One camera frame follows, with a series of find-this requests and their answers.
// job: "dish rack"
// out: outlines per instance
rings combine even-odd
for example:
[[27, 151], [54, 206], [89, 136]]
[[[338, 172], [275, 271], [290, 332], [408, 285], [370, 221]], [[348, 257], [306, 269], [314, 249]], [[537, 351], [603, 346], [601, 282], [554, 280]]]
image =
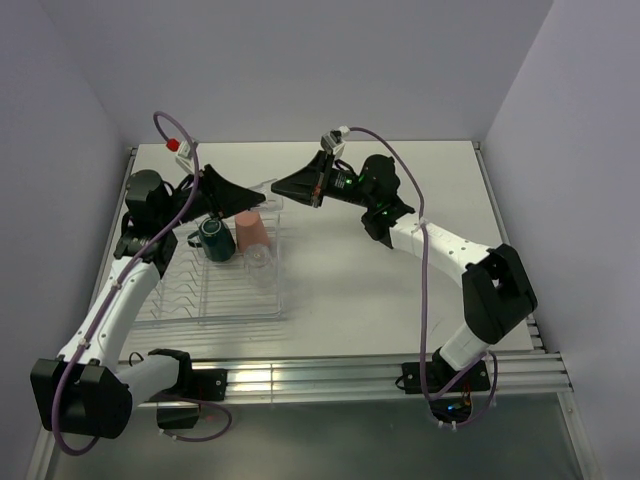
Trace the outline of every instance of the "dish rack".
[[[196, 231], [191, 222], [174, 229], [178, 246], [164, 277], [147, 297], [133, 328], [214, 320], [274, 319], [282, 312], [280, 293], [280, 213], [260, 212], [270, 240], [275, 281], [258, 287], [249, 281], [242, 254], [236, 251], [224, 263], [207, 259], [201, 248], [187, 244]], [[226, 222], [235, 238], [235, 222]]]

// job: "gray wall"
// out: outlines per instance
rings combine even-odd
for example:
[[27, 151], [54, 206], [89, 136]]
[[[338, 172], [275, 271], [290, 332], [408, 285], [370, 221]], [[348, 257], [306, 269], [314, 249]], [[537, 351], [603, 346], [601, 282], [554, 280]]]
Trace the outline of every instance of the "gray wall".
[[551, 0], [41, 0], [129, 142], [483, 138]]
[[542, 333], [612, 479], [640, 471], [639, 23], [637, 0], [556, 0], [485, 145]]
[[0, 477], [24, 478], [40, 429], [29, 372], [86, 312], [124, 148], [35, 0], [0, 15]]

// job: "purple cable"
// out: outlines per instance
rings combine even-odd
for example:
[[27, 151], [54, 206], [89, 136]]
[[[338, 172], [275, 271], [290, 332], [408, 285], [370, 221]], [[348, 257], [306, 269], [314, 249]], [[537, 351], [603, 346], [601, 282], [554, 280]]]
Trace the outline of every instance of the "purple cable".
[[172, 116], [164, 112], [155, 112], [153, 114], [153, 122], [156, 125], [156, 128], [158, 129], [158, 132], [160, 133], [162, 138], [164, 138], [165, 140], [168, 140], [167, 135], [164, 133], [164, 131], [162, 130], [162, 127], [160, 126], [160, 123], [159, 123], [160, 117], [165, 118], [171, 124], [173, 124], [174, 127], [176, 127], [176, 129], [184, 137], [185, 141], [189, 144], [189, 147], [193, 152], [193, 168], [194, 168], [193, 187], [191, 189], [191, 192], [189, 193], [189, 197], [187, 198], [187, 201], [185, 202], [184, 206], [176, 214], [173, 220], [171, 220], [166, 227], [160, 230], [160, 232], [158, 232], [156, 236], [149, 241], [149, 243], [147, 243], [143, 248], [141, 248], [138, 251], [138, 253], [136, 253], [131, 258], [129, 263], [127, 263], [127, 265], [122, 269], [122, 272], [120, 273], [120, 275], [114, 282], [114, 285], [111, 287], [111, 289], [109, 290], [109, 293], [105, 297], [104, 302], [102, 302], [102, 305], [100, 306], [98, 313], [96, 313], [96, 316], [93, 319], [93, 322], [91, 322], [91, 325], [87, 329], [87, 332], [85, 333], [85, 336], [83, 338], [85, 342], [84, 345], [80, 345], [80, 344], [78, 345], [78, 349], [73, 354], [73, 356], [71, 357], [71, 360], [69, 360], [69, 363], [67, 363], [67, 366], [62, 372], [62, 376], [60, 377], [60, 382], [58, 383], [58, 386], [56, 388], [56, 393], [54, 394], [54, 397], [53, 397], [53, 408], [51, 409], [51, 430], [53, 431], [53, 436], [56, 440], [56, 443], [60, 447], [60, 450], [62, 450], [67, 455], [73, 455], [73, 456], [83, 455], [87, 453], [89, 450], [91, 450], [94, 447], [94, 445], [98, 442], [98, 437], [95, 437], [91, 440], [91, 442], [86, 447], [77, 450], [70, 447], [64, 441], [64, 438], [62, 438], [62, 432], [60, 431], [60, 403], [62, 401], [62, 392], [64, 391], [64, 387], [69, 381], [69, 377], [71, 376], [71, 371], [73, 370], [73, 367], [75, 367], [78, 361], [80, 360], [80, 357], [82, 356], [82, 353], [84, 352], [85, 348], [88, 348], [88, 345], [91, 342], [91, 339], [93, 338], [93, 335], [95, 334], [96, 330], [98, 329], [98, 326], [102, 321], [102, 318], [106, 314], [107, 310], [111, 306], [111, 303], [113, 302], [113, 299], [115, 298], [116, 294], [120, 290], [117, 285], [122, 285], [124, 283], [124, 280], [127, 278], [127, 275], [129, 275], [133, 267], [138, 263], [138, 260], [142, 258], [142, 256], [146, 253], [146, 251], [149, 248], [151, 248], [151, 246], [154, 243], [156, 243], [158, 240], [164, 237], [168, 232], [170, 232], [173, 229], [173, 227], [175, 227], [180, 222], [180, 219], [182, 218], [182, 216], [187, 212], [187, 210], [193, 203], [196, 192], [198, 190], [198, 180], [199, 180], [198, 171], [200, 170], [200, 162], [198, 161], [198, 152], [196, 151], [196, 146], [195, 146], [195, 143], [193, 142], [193, 139], [187, 133], [184, 127], [180, 125], [180, 123], [176, 119], [174, 119]]
[[[419, 199], [418, 215], [421, 219], [424, 218], [424, 205], [425, 205], [424, 195], [422, 194], [420, 185], [418, 185], [418, 182], [416, 181], [415, 177], [409, 171], [409, 167], [407, 167], [407, 164], [402, 160], [402, 158], [400, 158], [400, 155], [398, 155], [398, 152], [396, 152], [395, 149], [384, 138], [382, 138], [380, 135], [378, 135], [377, 133], [367, 128], [349, 127], [349, 130], [352, 132], [366, 133], [367, 135], [375, 138], [380, 143], [382, 143], [387, 148], [387, 150], [391, 152], [393, 157], [400, 164], [402, 169], [405, 171], [405, 173], [409, 177], [409, 180], [413, 184], [413, 188], [415, 188], [416, 193], [418, 194], [418, 199]], [[449, 383], [447, 383], [439, 392], [436, 392], [434, 394], [429, 393], [429, 388], [427, 385], [427, 323], [428, 323], [427, 317], [428, 317], [428, 310], [429, 310], [428, 309], [429, 296], [428, 296], [427, 266], [429, 265], [429, 235], [427, 233], [427, 227], [424, 223], [420, 225], [420, 229], [422, 231], [422, 236], [424, 239], [423, 246], [422, 246], [422, 309], [420, 312], [420, 318], [421, 318], [420, 359], [419, 359], [420, 360], [420, 389], [422, 390], [422, 395], [424, 395], [424, 398], [427, 401], [431, 402], [434, 400], [438, 400], [443, 395], [445, 395], [451, 389], [451, 387], [453, 387], [453, 385], [455, 385], [458, 382], [458, 380], [460, 380], [469, 370], [471, 370], [475, 366], [476, 363], [478, 363], [485, 357], [485, 354], [480, 355], [476, 360], [474, 360], [465, 368], [460, 370], [455, 375], [455, 377], [453, 377], [449, 381]], [[491, 391], [489, 392], [489, 397], [487, 398], [487, 401], [483, 406], [483, 408], [476, 415], [471, 416], [469, 419], [467, 419], [464, 422], [456, 423], [456, 427], [462, 427], [462, 426], [468, 425], [473, 421], [477, 420], [478, 418], [480, 418], [482, 415], [485, 414], [485, 412], [489, 409], [489, 407], [491, 406], [491, 403], [493, 402], [493, 399], [496, 393], [496, 388], [498, 385], [498, 359], [493, 352], [487, 352], [487, 354], [489, 354], [493, 358], [493, 384], [491, 385]], [[435, 417], [433, 417], [433, 415], [431, 416], [431, 419], [439, 423], [439, 421]]]

